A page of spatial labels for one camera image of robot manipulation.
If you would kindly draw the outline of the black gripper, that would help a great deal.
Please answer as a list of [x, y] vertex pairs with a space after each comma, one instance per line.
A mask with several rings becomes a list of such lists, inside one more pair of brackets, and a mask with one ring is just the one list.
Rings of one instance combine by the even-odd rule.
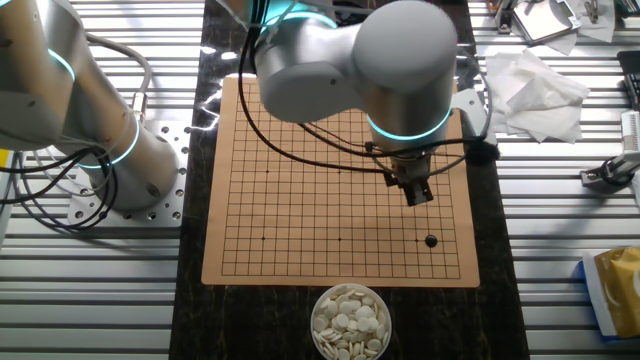
[[428, 184], [429, 171], [415, 172], [411, 169], [398, 168], [396, 176], [393, 173], [384, 173], [387, 187], [397, 186], [402, 190], [407, 205], [415, 206], [433, 200], [433, 194]]

